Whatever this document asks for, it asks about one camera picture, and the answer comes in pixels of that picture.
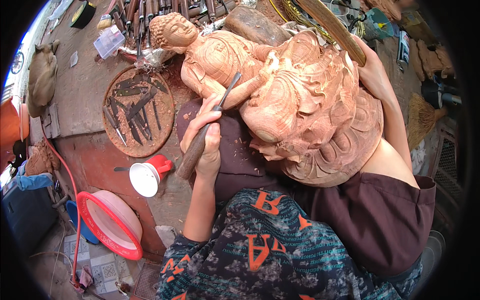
tiled floor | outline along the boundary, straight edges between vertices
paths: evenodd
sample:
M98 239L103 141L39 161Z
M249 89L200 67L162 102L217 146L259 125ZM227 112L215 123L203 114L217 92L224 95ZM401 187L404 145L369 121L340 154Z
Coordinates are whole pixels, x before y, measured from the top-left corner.
M65 237L63 243L64 252L72 260L75 253L75 242L76 235L70 235ZM126 260L103 244L93 245L80 239L76 273L79 277L83 266L88 265L94 278L94 287L91 287L93 292L107 300L128 299L128 296L118 292L115 282L118 282L118 285L127 283L133 291L143 262L143 259L137 262Z

red hose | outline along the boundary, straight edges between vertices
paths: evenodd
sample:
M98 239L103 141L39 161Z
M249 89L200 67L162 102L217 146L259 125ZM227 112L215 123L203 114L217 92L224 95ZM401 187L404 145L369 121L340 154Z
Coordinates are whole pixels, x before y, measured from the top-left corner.
M77 186L75 185L75 181L73 181L72 172L70 172L70 169L68 168L65 160L63 160L63 158L60 156L60 154L55 150L55 148L52 146L52 144L50 144L50 141L47 139L47 136L45 135L45 131L43 129L43 122L41 124L41 127L42 127L42 133L43 133L43 138L45 139L45 142L50 147L50 149L52 149L53 153L55 153L55 155L60 159L60 161L63 163L63 165L67 169L68 175L70 176L70 180L72 181L73 192L75 193L75 201L76 201L78 192L77 192ZM80 210L79 209L77 209L77 220L78 220L78 224L77 224L77 243L75 245L75 256L73 257L73 270L72 270L72 273L73 273L72 279L73 280L71 280L70 282L76 288L79 288L80 283L77 281L77 278L75 276L75 270L77 269L78 246L80 244L80 222L82 221L82 217L80 216Z

yellow label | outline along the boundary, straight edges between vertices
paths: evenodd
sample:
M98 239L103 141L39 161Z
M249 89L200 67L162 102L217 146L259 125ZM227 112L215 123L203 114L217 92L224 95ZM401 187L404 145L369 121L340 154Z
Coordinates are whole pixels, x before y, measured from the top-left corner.
M83 11L83 8L84 8L84 6L80 5L80 7L77 9L77 11L73 14L72 22L75 22L78 19L78 17L80 16L80 14Z

spray can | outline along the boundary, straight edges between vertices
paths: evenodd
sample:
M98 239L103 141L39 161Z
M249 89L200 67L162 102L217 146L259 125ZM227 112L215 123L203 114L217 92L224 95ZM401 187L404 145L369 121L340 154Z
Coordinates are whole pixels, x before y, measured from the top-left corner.
M404 72L408 68L408 58L410 55L410 38L404 30L400 30L398 36L398 52L396 54L396 64Z

teal bucket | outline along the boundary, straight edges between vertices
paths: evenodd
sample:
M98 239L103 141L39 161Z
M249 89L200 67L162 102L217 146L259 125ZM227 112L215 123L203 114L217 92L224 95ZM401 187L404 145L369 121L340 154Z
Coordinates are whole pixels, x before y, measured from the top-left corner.
M385 14L378 8L372 8L367 12L367 19L363 22L365 26L365 35L363 38L366 41L374 39L383 39L394 35L392 24Z

